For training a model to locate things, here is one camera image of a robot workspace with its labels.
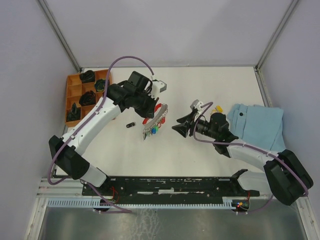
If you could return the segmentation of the bunch of coloured key tags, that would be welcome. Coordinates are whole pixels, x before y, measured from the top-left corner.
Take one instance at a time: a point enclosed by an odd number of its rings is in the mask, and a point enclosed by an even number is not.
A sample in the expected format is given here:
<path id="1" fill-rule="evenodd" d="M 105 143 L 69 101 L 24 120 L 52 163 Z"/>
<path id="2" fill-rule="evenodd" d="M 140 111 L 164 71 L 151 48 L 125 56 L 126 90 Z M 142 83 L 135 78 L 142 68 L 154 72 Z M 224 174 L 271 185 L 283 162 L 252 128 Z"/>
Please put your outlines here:
<path id="1" fill-rule="evenodd" d="M 154 118 L 145 118 L 142 122 L 143 125 L 143 131 L 142 136 L 143 140 L 146 138 L 155 135 L 162 125 L 164 125 L 166 122 L 166 113 L 163 113 L 162 115 L 157 115 Z"/>

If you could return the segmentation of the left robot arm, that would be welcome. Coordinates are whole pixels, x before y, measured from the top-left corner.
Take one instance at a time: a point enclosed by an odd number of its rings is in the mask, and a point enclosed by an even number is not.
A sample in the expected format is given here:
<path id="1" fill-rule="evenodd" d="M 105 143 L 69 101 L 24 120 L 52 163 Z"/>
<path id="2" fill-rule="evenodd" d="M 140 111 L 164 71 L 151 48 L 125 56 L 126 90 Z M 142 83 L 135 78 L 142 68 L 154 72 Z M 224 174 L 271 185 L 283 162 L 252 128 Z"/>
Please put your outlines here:
<path id="1" fill-rule="evenodd" d="M 133 71 L 128 80 L 105 88 L 104 95 L 93 109 L 62 137 L 49 140 L 52 161 L 73 180 L 93 185 L 99 195 L 111 189 L 109 177 L 82 157 L 97 134 L 124 110 L 133 108 L 142 118 L 152 119 L 159 94 L 167 89 L 161 80 L 150 80 Z"/>

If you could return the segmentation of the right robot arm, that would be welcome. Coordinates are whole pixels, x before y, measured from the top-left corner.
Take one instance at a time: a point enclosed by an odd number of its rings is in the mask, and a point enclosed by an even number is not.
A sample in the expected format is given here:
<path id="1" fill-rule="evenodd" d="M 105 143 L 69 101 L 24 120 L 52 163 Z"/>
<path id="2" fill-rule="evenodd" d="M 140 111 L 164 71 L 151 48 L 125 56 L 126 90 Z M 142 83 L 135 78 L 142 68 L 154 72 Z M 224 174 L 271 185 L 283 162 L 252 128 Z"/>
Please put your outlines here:
<path id="1" fill-rule="evenodd" d="M 177 120 L 172 129 L 186 137 L 196 134 L 209 137 L 215 150 L 228 158 L 243 161 L 260 169 L 260 172 L 245 171 L 229 183 L 231 193 L 242 195 L 247 190 L 272 194 L 279 202 L 290 206 L 300 197 L 306 197 L 314 185 L 311 176 L 297 156 L 290 150 L 268 151 L 251 146 L 233 135 L 222 113 L 214 113 L 210 120 L 202 120 L 192 112 Z"/>

